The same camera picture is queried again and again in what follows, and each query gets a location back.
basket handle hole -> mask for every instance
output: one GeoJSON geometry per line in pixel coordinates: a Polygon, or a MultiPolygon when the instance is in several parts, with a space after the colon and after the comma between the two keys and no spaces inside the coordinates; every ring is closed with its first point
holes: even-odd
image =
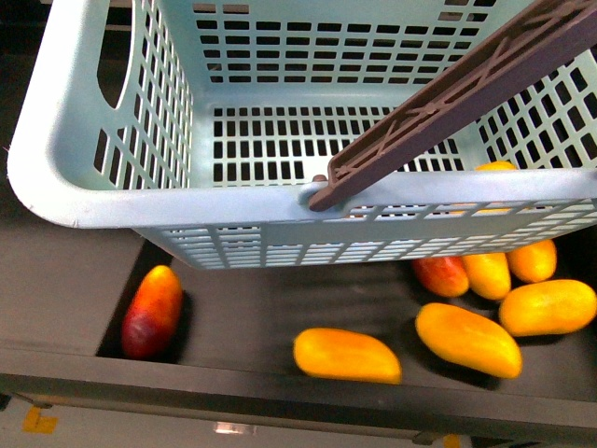
{"type": "Polygon", "coordinates": [[[108,12],[97,67],[100,90],[112,108],[118,106],[131,54],[132,0],[126,3],[130,3],[130,6],[111,7],[108,12]]]}

brown plastic handle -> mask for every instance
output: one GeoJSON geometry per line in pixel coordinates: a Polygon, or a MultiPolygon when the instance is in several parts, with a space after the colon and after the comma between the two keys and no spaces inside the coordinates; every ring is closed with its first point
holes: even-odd
{"type": "Polygon", "coordinates": [[[309,208],[371,186],[595,44],[597,1],[536,0],[334,156],[309,208]]]}

gray floor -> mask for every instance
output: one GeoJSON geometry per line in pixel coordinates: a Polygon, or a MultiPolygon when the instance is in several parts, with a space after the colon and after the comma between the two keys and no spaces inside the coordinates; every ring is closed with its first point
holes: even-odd
{"type": "MultiPolygon", "coordinates": [[[[258,427],[255,435],[223,435],[214,432],[214,423],[187,418],[120,413],[54,406],[42,415],[58,417],[52,434],[22,431],[22,423],[31,405],[12,399],[0,413],[2,448],[302,448],[362,447],[415,448],[411,441],[347,434],[332,434],[297,429],[258,427]]],[[[461,447],[470,448],[470,440],[461,437],[461,447]]],[[[434,448],[443,447],[442,440],[434,448]]]]}

mango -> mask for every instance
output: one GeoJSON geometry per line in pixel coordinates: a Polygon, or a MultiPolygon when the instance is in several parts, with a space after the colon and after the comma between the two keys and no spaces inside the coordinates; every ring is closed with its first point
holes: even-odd
{"type": "Polygon", "coordinates": [[[180,280],[168,266],[156,266],[137,289],[122,322],[121,345],[131,359],[155,357],[176,333],[183,303],[180,280]]]}
{"type": "Polygon", "coordinates": [[[402,368],[396,355],[381,341],[345,329],[302,331],[294,342],[294,359],[310,376],[397,385],[402,368]]]}
{"type": "Polygon", "coordinates": [[[438,296],[459,297],[468,291],[468,277],[460,257],[414,259],[411,265],[419,282],[438,296]]]}
{"type": "Polygon", "coordinates": [[[555,272],[558,257],[552,240],[539,241],[506,253],[510,271],[525,283],[548,280],[555,272]]]}
{"type": "Polygon", "coordinates": [[[475,168],[476,171],[502,171],[516,169],[516,166],[509,161],[491,161],[475,168]]]}
{"type": "Polygon", "coordinates": [[[454,305],[427,303],[415,319],[421,341],[438,357],[499,378],[517,378],[522,354],[498,324],[454,305]]]}
{"type": "Polygon", "coordinates": [[[577,280],[517,287],[499,311],[502,326],[515,337],[571,333],[586,327],[595,315],[595,291],[577,280]]]}
{"type": "Polygon", "coordinates": [[[470,288],[481,297],[500,301],[510,292],[512,282],[505,253],[464,255],[463,264],[470,288]]]}

light blue basket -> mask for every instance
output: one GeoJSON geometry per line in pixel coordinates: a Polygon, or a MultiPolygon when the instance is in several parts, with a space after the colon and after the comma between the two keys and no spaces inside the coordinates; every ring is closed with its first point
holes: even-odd
{"type": "Polygon", "coordinates": [[[55,0],[9,152],[49,221],[133,228],[207,269],[504,251],[597,222],[590,52],[340,206],[307,206],[333,154],[530,1],[135,0],[116,108],[97,81],[108,3],[55,0]],[[493,160],[525,170],[471,171],[493,160]]]}

